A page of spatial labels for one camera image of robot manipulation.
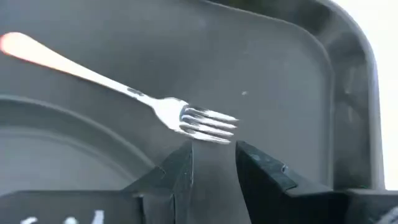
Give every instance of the fork handle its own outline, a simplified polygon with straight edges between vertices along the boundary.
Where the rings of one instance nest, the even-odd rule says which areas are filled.
[[[56,69],[91,82],[103,85],[118,92],[131,96],[149,106],[152,106],[156,99],[151,98],[138,90],[130,88],[122,83],[106,78],[91,71],[64,56],[50,50],[28,35],[18,32],[10,32],[0,37],[0,49],[3,53],[36,63],[48,68]]]

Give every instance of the silver fork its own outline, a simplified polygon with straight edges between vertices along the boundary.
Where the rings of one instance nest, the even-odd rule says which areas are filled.
[[[135,98],[152,107],[168,128],[192,138],[228,144],[228,138],[233,135],[231,130],[236,128],[232,123],[237,119],[232,116],[192,106],[176,98],[152,98],[72,62],[25,34],[4,34],[0,38],[0,49],[5,54],[75,75]]]

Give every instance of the metal prong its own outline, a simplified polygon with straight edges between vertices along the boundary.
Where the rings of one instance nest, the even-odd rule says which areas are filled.
[[[236,118],[234,118],[232,116],[229,116],[229,115],[226,115],[226,114],[222,114],[222,113],[219,113],[219,112],[215,112],[215,111],[212,111],[212,110],[208,110],[208,109],[203,109],[203,108],[200,108],[200,107],[197,107],[197,106],[189,106],[189,107],[187,107],[185,109],[185,111],[188,112],[188,113],[189,112],[198,113],[200,115],[203,115],[203,116],[206,116],[206,117],[209,117],[209,118],[219,119],[219,120],[222,120],[222,121],[232,121],[232,122],[238,121],[238,119],[236,119]]]
[[[187,122],[181,122],[180,127],[184,127],[184,128],[190,128],[190,129],[194,129],[197,131],[201,131],[204,133],[210,133],[210,134],[216,134],[219,136],[226,136],[226,137],[230,137],[232,135],[234,135],[233,133],[229,132],[229,131],[224,131],[221,129],[217,129],[217,128],[213,128],[204,124],[200,124],[200,123],[187,123]]]
[[[208,125],[216,126],[219,128],[226,128],[226,129],[236,128],[236,126],[233,124],[228,124],[228,123],[224,123],[221,121],[217,121],[215,119],[206,118],[205,116],[202,116],[202,115],[182,115],[181,119],[183,121],[187,121],[187,120],[196,121],[197,123],[208,124]]]
[[[199,140],[203,140],[203,141],[211,141],[211,142],[215,142],[218,144],[229,144],[231,142],[230,140],[227,140],[227,139],[219,138],[216,136],[211,136],[209,134],[201,133],[199,131],[194,131],[191,129],[186,130],[185,134],[187,134],[195,139],[199,139]]]

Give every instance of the black plastic tray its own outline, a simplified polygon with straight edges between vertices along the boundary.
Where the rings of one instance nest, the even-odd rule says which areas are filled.
[[[0,33],[23,32],[148,95],[231,114],[237,139],[314,182],[372,187],[376,72],[352,20],[328,2],[220,3],[254,13],[196,0],[3,1]],[[121,189],[185,139],[119,93],[5,55],[0,67],[0,193]],[[233,144],[193,148],[191,223],[248,223]]]

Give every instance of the fork tines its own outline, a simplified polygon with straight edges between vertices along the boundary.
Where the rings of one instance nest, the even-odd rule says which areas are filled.
[[[236,128],[231,124],[237,119],[212,110],[188,105],[181,114],[181,128],[194,138],[222,144],[230,143],[230,132]]]

